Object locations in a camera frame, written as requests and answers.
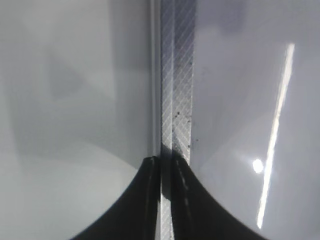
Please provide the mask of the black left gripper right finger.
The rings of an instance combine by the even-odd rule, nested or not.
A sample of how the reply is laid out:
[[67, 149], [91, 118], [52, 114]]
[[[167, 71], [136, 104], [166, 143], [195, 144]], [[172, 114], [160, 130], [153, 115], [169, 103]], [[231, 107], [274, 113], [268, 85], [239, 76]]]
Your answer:
[[171, 214], [176, 240], [263, 240], [226, 211], [204, 188], [186, 160], [171, 160]]

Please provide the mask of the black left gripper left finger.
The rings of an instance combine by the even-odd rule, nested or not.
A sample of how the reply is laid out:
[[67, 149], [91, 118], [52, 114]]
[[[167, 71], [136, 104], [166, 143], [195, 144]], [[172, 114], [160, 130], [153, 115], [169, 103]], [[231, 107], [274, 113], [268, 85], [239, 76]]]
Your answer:
[[160, 160], [143, 159], [117, 201], [74, 240], [154, 240], [160, 200]]

